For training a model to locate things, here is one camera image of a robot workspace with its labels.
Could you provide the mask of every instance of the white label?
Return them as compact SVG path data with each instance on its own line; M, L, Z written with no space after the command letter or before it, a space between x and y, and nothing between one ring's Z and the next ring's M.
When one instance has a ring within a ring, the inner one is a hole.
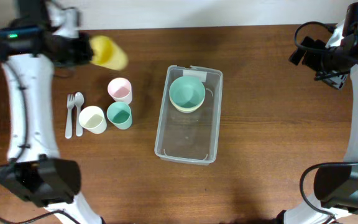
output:
M202 72L202 71L197 71L197 70L184 70L183 71L183 76L196 77L196 78L199 78L199 80L201 82L206 81L206 74L207 74L207 72Z

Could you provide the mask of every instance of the fork handle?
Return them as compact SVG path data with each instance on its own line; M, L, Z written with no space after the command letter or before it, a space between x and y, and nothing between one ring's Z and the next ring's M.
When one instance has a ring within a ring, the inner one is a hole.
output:
M75 134L77 136L82 136L83 134L82 126L80 125L80 113L81 113L81 107L77 106L77 122L75 124Z
M71 109L67 110L67 121L66 121L66 133L65 136L67 139L73 136L73 124L71 119Z

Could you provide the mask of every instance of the transparent storage box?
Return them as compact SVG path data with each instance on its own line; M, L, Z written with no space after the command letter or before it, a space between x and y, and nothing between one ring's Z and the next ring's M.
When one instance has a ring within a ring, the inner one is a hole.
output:
M179 112L170 102L174 80L189 75L205 87L204 103L192 113ZM219 70L172 65L168 68L158 122L155 154L161 159L186 164L208 165L218 152L223 74Z

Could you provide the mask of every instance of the yellow cup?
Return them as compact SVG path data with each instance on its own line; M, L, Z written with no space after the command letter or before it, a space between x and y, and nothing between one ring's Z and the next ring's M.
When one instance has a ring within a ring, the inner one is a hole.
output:
M91 63L113 70L122 70L128 64L128 56L109 37L99 35L90 40L93 50Z

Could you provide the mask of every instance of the spoon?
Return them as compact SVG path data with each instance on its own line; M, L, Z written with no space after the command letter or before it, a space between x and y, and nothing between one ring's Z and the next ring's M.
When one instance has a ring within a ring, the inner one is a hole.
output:
M82 93L80 93L80 92L75 93L74 104L77 107L77 122L75 125L75 134L77 136L82 136L83 130L80 125L80 119L79 119L80 113L81 113L81 106L84 104L84 96L82 95Z

